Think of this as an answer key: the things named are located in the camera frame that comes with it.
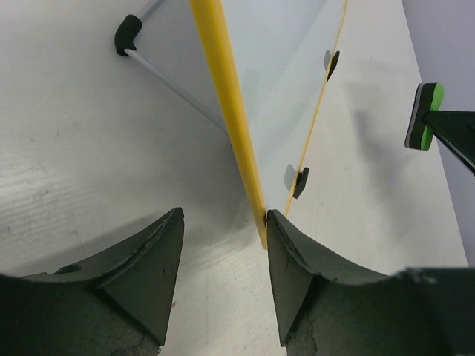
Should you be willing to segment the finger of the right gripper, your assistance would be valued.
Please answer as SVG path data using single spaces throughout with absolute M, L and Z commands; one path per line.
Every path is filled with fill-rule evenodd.
M 437 139 L 474 174 L 474 112 L 432 111 L 424 121 Z

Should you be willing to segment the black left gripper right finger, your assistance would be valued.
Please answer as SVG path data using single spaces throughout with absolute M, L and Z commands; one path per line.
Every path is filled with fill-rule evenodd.
M 288 355 L 472 355 L 474 270 L 386 275 L 267 214 L 269 274 Z

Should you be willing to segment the green black eraser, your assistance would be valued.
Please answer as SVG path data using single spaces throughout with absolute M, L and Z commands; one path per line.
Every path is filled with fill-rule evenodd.
M 433 139 L 433 129 L 425 122 L 425 118 L 440 109 L 444 95 L 445 89 L 438 82 L 418 85 L 404 140 L 406 148 L 419 151 L 429 150 Z

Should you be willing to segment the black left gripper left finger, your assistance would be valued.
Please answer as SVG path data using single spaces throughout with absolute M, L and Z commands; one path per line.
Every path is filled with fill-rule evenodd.
M 48 274 L 1 276 L 3 355 L 158 355 L 184 238 L 173 208 L 135 235 Z

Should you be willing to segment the yellow framed whiteboard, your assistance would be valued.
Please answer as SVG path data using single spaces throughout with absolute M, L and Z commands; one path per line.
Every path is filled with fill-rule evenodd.
M 144 21 L 160 6 L 150 1 Z M 267 213 L 285 214 L 347 12 L 346 1 L 191 1 L 220 112 L 143 58 L 153 73 L 230 138 L 262 243 Z

